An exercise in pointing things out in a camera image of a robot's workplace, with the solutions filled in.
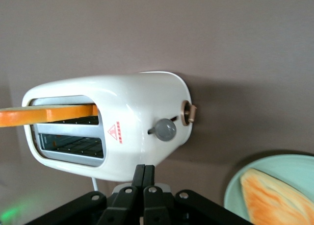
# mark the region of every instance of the white toaster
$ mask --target white toaster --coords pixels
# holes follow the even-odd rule
[[[137,164],[157,165],[190,137],[195,106],[169,72],[73,78],[39,85],[22,106],[94,103],[98,116],[25,125],[42,164],[111,181],[129,181]]]

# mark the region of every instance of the toaster knob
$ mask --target toaster knob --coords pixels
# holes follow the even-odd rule
[[[156,137],[162,141],[170,141],[177,133],[176,125],[170,119],[161,119],[157,121],[154,128],[150,130]]]

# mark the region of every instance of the bread slice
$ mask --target bread slice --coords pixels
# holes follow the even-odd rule
[[[87,105],[42,105],[0,109],[0,127],[31,125],[97,116],[97,106]]]
[[[240,180],[253,224],[314,225],[313,202],[293,187],[255,169]]]

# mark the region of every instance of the toaster slot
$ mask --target toaster slot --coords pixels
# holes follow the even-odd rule
[[[33,100],[32,105],[92,104],[86,96]],[[101,114],[31,126],[37,151],[45,158],[99,166],[105,160],[105,133]]]

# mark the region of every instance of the plate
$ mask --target plate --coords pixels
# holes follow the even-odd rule
[[[249,168],[260,170],[289,184],[314,201],[314,157],[296,154],[269,156],[243,167],[228,184],[224,207],[240,217],[249,221],[240,184],[240,177]]]

